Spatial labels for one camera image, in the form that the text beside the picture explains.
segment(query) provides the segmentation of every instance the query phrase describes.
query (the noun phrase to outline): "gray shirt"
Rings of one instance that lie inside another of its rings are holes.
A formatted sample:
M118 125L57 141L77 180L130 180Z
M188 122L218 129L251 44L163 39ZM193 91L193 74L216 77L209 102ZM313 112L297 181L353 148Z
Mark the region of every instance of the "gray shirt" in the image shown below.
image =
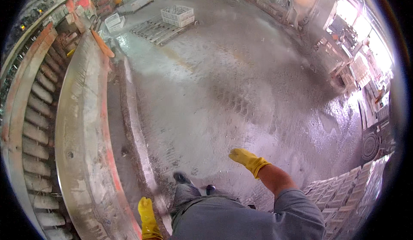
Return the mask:
M322 239L325 231L318 207L297 189L283 190L274 213L239 202L210 197L188 204L173 222L172 240Z

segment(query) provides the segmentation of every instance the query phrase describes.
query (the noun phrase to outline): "hand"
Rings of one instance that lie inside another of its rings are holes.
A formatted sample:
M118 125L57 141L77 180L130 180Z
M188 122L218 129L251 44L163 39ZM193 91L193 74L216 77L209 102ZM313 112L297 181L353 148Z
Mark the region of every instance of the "hand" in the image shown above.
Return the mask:
M160 239L162 240L161 231L155 220L155 214L152 207L152 200L142 197L137 205L140 219L142 220L142 240Z
M251 171L255 178L258 178L258 171L265 165L271 164L263 157L257 157L255 154L246 149L232 149L228 155L231 160L244 165L246 169Z

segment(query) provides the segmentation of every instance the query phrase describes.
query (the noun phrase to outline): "shoe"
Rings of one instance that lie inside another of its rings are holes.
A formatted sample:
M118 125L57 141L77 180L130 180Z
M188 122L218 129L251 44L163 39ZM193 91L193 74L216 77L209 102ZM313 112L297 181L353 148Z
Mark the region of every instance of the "shoe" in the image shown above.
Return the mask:
M213 186L213 185L211 185L211 184L207 185L206 191L207 191L206 194L207 194L208 196L211 195L211 194L215 191L215 186Z
M175 181L177 183L186 183L186 184L193 185L191 180L189 180L189 178L187 177L187 175L184 172L180 172L180 171L174 172L173 173L173 178L175 179Z

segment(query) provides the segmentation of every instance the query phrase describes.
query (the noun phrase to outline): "stack of crates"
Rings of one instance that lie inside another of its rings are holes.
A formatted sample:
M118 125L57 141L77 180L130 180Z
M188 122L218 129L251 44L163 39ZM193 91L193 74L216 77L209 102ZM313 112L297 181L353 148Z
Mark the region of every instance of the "stack of crates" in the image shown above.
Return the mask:
M173 5L161 9L162 20L166 23L184 27L195 21L194 9L182 5Z
M105 24L109 33L120 30L125 24L125 16L119 17L119 14L115 13L105 19Z

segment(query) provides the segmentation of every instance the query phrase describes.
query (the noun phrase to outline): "worker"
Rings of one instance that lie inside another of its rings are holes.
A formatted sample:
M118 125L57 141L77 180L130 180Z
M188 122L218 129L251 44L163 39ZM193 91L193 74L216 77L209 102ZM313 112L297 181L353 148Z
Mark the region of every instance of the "worker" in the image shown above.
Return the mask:
M212 185L207 187L207 196L201 196L184 173L176 172L172 240L323 238L325 225L321 211L286 172L246 149L233 149L229 157L244 165L274 194L274 212L243 206L238 199L224 195ZM162 239L150 199L143 197L138 209L142 239Z

